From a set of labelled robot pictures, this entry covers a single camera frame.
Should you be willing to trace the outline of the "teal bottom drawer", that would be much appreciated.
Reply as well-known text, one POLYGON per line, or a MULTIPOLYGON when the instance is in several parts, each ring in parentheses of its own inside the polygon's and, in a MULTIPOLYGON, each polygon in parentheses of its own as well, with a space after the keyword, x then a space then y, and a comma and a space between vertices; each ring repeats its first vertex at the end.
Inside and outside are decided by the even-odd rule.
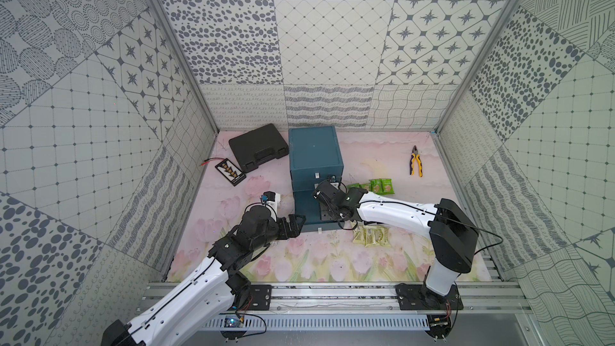
POLYGON ((293 192, 293 196, 295 214, 306 218, 302 227, 302 234, 333 231, 340 228, 328 208, 313 198, 312 192, 293 192))

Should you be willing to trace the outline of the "green cookie packet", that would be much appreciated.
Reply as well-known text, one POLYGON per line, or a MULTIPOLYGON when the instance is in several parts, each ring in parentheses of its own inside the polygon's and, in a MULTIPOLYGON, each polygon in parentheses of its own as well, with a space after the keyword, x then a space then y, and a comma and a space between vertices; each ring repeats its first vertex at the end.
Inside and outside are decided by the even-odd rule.
POLYGON ((393 195, 395 193, 391 179, 381 179, 381 194, 393 195))
POLYGON ((383 192, 383 184, 381 179, 371 179, 369 181, 369 190, 377 195, 383 192))
POLYGON ((350 184, 348 188, 361 188, 361 189, 365 189, 367 192, 371 192, 372 190, 370 182, 363 183, 363 184, 360 184, 360 183, 350 184))

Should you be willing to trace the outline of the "yellow snack packet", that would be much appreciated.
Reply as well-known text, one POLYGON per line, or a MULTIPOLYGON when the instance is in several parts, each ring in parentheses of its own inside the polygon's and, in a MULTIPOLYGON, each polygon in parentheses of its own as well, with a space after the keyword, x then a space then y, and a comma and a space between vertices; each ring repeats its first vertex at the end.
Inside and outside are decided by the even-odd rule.
POLYGON ((360 226, 353 230, 353 239, 352 243, 357 243, 360 245, 366 245, 366 231, 365 227, 360 226))
POLYGON ((389 229, 387 227, 377 226, 374 228, 374 240, 378 246, 389 247, 389 229))
POLYGON ((380 236, 380 230, 377 227, 365 227, 365 246, 378 246, 380 236))

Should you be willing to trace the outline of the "teal plastic drawer cabinet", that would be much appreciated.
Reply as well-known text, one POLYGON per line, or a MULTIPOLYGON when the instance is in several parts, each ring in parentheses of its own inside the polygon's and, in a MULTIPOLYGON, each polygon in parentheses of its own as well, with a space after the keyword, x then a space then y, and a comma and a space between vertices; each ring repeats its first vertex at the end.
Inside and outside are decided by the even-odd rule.
POLYGON ((314 190, 326 179, 341 179, 344 171, 334 126, 289 130, 289 160, 293 192, 314 190))

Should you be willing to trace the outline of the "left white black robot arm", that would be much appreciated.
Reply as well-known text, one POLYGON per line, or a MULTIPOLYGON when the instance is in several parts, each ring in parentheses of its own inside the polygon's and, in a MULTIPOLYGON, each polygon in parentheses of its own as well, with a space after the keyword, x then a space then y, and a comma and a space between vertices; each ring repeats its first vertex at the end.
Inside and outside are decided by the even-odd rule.
POLYGON ((180 345, 221 312, 247 307, 251 282, 240 270, 271 243, 298 237, 305 222, 304 216, 293 214, 279 218, 266 204, 251 206, 191 275, 143 314, 109 325, 101 344, 180 345))

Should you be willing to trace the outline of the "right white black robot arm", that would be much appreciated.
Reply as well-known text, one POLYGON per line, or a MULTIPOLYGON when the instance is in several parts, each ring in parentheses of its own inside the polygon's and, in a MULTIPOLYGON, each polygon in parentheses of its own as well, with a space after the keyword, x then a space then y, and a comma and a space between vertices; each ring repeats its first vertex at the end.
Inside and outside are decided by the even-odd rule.
POLYGON ((329 181, 321 183, 312 196, 334 218, 345 222, 384 224, 398 227, 431 240, 435 259, 424 277, 424 290, 448 296, 462 274, 471 272, 480 234, 503 238, 475 225, 452 200, 439 203, 411 203, 377 195, 360 187, 346 192, 329 181))

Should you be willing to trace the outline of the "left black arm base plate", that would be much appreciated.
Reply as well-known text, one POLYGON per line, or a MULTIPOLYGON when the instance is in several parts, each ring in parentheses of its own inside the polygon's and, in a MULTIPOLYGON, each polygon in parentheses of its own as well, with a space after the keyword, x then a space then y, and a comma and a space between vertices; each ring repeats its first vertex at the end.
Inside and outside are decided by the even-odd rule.
POLYGON ((232 310, 246 311, 268 311, 272 300, 272 285, 254 284, 249 287, 241 288, 235 295, 232 310))

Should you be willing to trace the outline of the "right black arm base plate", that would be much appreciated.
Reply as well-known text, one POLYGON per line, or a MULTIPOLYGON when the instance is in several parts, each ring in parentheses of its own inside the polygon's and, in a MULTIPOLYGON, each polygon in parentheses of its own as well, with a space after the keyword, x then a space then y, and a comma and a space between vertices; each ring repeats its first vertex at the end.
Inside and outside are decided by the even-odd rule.
POLYGON ((432 292, 423 284, 398 284, 395 286, 395 292, 402 311, 456 311, 464 308, 455 284, 446 296, 432 292))

